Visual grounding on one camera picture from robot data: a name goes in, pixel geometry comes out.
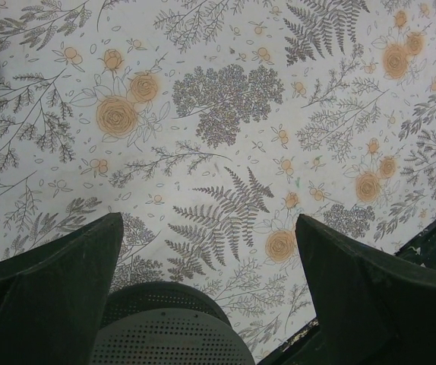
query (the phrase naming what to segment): gray round stool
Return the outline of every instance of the gray round stool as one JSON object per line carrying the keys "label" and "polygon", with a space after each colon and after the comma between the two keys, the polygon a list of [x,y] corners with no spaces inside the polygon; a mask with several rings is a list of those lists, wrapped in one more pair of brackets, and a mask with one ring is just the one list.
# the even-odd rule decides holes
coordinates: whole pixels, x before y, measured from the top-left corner
{"label": "gray round stool", "polygon": [[158,282],[109,296],[90,363],[254,365],[254,359],[207,295]]}

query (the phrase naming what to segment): rose print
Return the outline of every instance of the rose print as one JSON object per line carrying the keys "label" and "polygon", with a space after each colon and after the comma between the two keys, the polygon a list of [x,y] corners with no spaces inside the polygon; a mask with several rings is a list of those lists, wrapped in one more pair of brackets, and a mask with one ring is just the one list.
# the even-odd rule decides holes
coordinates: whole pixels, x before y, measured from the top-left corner
{"label": "rose print", "polygon": [[137,126],[137,113],[124,97],[107,97],[96,109],[96,122],[102,132],[124,138]]}
{"label": "rose print", "polygon": [[289,259],[297,250],[295,234],[290,230],[273,232],[265,245],[265,252],[272,261],[281,263]]}
{"label": "rose print", "polygon": [[394,17],[395,26],[399,29],[404,28],[407,24],[407,14],[404,10],[398,11]]}
{"label": "rose print", "polygon": [[380,194],[380,183],[374,173],[367,172],[356,178],[356,196],[364,203],[377,200]]}
{"label": "rose print", "polygon": [[398,44],[388,46],[384,53],[385,73],[393,79],[400,79],[407,73],[408,67],[407,52],[404,47]]}
{"label": "rose print", "polygon": [[297,196],[297,194],[295,192],[290,192],[289,194],[287,194],[285,200],[286,200],[286,208],[287,209],[292,209],[297,204],[299,204],[299,197]]}
{"label": "rose print", "polygon": [[424,38],[420,33],[412,32],[407,36],[406,51],[410,55],[418,55],[424,47]]}
{"label": "rose print", "polygon": [[378,168],[382,179],[388,179],[392,177],[395,174],[396,170],[397,163],[395,162],[395,158],[393,158],[392,156],[385,157],[380,162],[380,167]]}
{"label": "rose print", "polygon": [[157,83],[148,72],[139,72],[130,83],[127,99],[132,103],[146,103],[157,95]]}
{"label": "rose print", "polygon": [[115,72],[122,65],[122,55],[116,49],[108,49],[103,56],[103,62],[107,70]]}

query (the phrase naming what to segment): dark green plastic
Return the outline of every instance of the dark green plastic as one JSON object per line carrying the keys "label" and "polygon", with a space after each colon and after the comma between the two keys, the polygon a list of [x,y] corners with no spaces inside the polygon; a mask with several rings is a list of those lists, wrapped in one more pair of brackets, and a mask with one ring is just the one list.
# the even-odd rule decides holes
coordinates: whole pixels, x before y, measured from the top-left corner
{"label": "dark green plastic", "polygon": [[0,364],[87,365],[122,243],[120,214],[0,262]]}

